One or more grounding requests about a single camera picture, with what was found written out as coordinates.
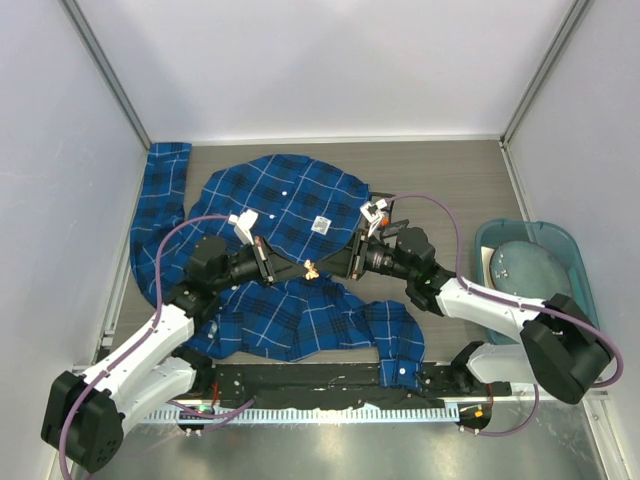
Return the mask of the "silver blue leaf brooch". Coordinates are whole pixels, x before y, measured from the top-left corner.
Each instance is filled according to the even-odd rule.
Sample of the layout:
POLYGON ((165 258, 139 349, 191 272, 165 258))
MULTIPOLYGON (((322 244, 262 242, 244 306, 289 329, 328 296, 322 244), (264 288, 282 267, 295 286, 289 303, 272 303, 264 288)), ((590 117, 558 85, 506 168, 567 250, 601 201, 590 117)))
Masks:
POLYGON ((320 276, 319 272, 315 268, 314 263, 310 260, 306 260, 303 264, 303 267, 306 269, 306 272, 304 273, 304 278, 306 280, 314 280, 320 276))

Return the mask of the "blue plaid shirt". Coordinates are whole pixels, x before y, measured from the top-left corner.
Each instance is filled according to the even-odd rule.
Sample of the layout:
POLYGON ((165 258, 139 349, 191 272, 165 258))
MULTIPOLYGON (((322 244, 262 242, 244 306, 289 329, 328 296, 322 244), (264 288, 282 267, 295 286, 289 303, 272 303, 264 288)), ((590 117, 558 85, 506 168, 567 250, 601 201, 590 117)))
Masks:
MULTIPOLYGON (((231 251, 240 249, 226 222, 231 214, 256 211, 254 235, 290 260, 316 262, 347 244, 370 196, 365 183, 335 166, 278 153, 215 172, 185 208, 190 152, 188 143, 156 143, 148 152, 130 265, 150 303, 166 298, 181 280, 202 238, 219 236, 231 251)), ((373 347, 385 387, 408 387, 425 355, 423 334, 403 304, 367 303, 327 274, 225 290, 219 309, 188 344, 216 359, 246 352, 279 361, 373 347)))

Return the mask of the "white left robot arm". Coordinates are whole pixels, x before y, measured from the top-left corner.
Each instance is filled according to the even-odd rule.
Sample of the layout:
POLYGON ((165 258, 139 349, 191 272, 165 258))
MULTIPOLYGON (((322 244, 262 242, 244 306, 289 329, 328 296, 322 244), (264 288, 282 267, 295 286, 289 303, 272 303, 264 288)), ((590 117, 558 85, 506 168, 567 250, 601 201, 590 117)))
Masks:
POLYGON ((212 360, 185 343, 218 310, 221 292, 315 274, 311 261, 298 264, 261 237, 236 253, 220 237, 200 241, 182 281, 145 325, 82 373, 65 371, 54 380, 41 438, 58 450, 63 476, 70 476, 70 462, 90 473, 103 468, 131 428, 163 403, 211 391, 212 360))

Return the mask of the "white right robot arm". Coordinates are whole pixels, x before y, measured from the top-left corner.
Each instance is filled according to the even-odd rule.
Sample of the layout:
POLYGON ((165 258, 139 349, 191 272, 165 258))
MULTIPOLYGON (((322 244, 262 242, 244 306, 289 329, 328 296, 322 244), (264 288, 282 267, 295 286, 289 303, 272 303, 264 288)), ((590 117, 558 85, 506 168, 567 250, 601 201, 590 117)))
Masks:
POLYGON ((422 311, 469 321, 510 339, 510 345, 476 347, 451 371, 457 391, 477 393, 493 382, 534 383, 566 404, 577 404, 614 358, 600 332, 569 297, 517 297, 461 279, 439 265, 420 228, 402 229, 393 245, 361 230, 317 270, 344 279, 375 272, 406 283, 405 293, 422 311))

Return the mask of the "round blue plate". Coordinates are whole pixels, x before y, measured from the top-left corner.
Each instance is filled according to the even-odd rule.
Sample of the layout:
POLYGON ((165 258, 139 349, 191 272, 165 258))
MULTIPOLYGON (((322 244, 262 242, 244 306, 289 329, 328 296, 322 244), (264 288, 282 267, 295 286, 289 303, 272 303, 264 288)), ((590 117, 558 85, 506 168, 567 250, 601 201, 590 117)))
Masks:
POLYGON ((527 241, 499 245, 490 265, 495 290, 527 298, 572 296, 567 270, 547 249, 527 241))

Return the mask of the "teal plastic bin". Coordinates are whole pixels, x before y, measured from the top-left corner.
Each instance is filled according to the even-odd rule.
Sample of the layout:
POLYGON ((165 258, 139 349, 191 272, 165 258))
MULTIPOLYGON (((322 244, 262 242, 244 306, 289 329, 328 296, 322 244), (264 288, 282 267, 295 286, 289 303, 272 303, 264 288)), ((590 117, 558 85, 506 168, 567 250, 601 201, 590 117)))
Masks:
POLYGON ((569 296, 599 325, 579 247, 563 228, 542 221, 491 220, 477 230, 475 251, 478 284, 528 298, 569 296))

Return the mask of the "small black tilted frame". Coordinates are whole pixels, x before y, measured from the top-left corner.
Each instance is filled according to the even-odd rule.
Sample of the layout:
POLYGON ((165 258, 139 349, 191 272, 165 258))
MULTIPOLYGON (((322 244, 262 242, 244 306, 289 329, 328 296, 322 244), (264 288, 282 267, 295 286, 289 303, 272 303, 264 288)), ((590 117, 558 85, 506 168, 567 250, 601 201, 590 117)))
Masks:
POLYGON ((409 226, 408 219, 387 223, 380 232, 381 239, 387 239, 397 236, 403 229, 409 226))

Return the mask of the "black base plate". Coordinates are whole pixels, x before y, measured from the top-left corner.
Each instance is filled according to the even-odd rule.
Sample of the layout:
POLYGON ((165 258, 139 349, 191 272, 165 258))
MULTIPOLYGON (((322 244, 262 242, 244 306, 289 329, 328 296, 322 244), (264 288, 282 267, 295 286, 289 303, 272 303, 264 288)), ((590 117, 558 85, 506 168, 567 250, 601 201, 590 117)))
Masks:
POLYGON ((385 387, 376 363, 220 364, 208 384, 179 400, 235 409, 251 400, 254 408, 342 410, 371 404, 382 408, 442 406, 446 398, 508 397, 507 382, 488 386, 462 368, 425 362, 408 387, 385 387))

